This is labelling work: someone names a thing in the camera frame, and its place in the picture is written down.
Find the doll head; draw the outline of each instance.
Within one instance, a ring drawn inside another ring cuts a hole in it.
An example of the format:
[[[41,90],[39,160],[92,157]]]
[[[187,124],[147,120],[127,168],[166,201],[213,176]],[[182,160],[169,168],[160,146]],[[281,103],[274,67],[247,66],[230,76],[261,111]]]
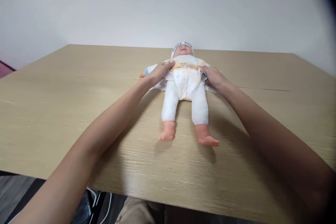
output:
[[[191,44],[188,42],[178,43],[171,52],[171,58],[175,58],[180,55],[194,55],[194,50]]]

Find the forearm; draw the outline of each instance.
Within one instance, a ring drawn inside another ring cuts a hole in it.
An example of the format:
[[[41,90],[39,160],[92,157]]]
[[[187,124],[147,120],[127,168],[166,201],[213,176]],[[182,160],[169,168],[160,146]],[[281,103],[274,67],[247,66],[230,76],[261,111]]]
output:
[[[322,203],[334,171],[301,139],[248,95],[227,82],[220,93],[240,118],[253,145],[308,205]]]
[[[139,81],[97,117],[14,223],[70,223],[98,159],[125,128],[149,88],[148,79]]]
[[[74,147],[82,146],[89,154],[100,157],[123,131],[149,88],[148,79],[140,80],[89,125]]]

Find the white wall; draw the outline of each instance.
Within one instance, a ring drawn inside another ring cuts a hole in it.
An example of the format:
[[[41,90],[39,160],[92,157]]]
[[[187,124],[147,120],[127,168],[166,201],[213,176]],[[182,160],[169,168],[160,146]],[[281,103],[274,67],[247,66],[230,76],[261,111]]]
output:
[[[324,0],[0,0],[0,60],[69,43],[291,52],[336,75]]]

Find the doll face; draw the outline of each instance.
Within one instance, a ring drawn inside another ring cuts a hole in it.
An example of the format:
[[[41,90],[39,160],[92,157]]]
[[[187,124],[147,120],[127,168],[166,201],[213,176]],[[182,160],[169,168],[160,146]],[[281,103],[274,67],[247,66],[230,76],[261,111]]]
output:
[[[192,49],[187,45],[180,45],[175,49],[173,58],[180,56],[180,55],[192,55]]]

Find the doll leg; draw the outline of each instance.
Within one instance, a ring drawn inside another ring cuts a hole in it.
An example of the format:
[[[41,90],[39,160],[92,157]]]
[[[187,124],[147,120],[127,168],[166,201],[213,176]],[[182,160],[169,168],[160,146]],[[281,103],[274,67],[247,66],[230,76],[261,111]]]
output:
[[[161,112],[163,131],[158,136],[161,141],[171,141],[175,134],[175,114],[179,102],[179,94],[174,81],[167,81]]]
[[[209,136],[209,107],[206,100],[205,87],[204,85],[199,85],[192,98],[192,121],[195,124],[197,140],[200,144],[218,146],[219,141]]]

